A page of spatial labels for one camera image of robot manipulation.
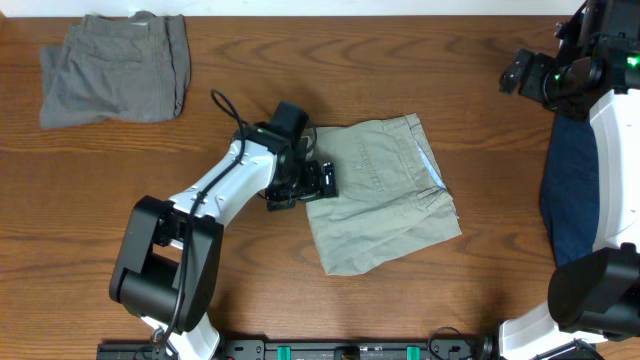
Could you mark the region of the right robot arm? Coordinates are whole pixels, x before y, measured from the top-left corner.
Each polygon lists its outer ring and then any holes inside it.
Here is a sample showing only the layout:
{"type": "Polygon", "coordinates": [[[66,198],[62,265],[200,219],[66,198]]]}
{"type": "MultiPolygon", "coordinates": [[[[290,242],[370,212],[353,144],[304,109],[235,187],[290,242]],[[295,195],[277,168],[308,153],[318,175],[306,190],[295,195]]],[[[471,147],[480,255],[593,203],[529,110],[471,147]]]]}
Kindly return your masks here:
{"type": "Polygon", "coordinates": [[[503,322],[485,359],[597,359],[639,334],[639,4],[586,1],[557,26],[551,57],[521,49],[500,78],[594,137],[598,218],[590,253],[554,271],[547,299],[503,322]]]}

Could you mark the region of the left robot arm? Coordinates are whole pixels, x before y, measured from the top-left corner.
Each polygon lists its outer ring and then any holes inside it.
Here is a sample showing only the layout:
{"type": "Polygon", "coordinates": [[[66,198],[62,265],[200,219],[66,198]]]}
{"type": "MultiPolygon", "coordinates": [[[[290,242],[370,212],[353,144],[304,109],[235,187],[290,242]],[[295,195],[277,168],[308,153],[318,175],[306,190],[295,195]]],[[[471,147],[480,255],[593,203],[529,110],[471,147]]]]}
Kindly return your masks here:
{"type": "Polygon", "coordinates": [[[228,153],[188,189],[132,209],[110,298],[153,329],[149,342],[107,344],[100,359],[212,359],[220,335],[207,308],[226,226],[255,195],[270,211],[337,194],[333,163],[308,157],[303,127],[242,123],[228,153]]]}

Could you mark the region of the khaki beige shorts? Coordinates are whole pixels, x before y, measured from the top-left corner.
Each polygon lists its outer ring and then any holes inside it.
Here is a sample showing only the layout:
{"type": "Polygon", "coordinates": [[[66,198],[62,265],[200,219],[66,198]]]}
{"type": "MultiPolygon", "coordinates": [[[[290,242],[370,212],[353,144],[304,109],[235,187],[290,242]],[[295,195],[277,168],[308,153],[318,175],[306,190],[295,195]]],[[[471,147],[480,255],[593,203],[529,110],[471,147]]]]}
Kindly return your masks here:
{"type": "Polygon", "coordinates": [[[324,272],[364,274],[461,233],[453,197],[415,114],[322,127],[315,159],[336,168],[338,194],[307,203],[324,272]]]}

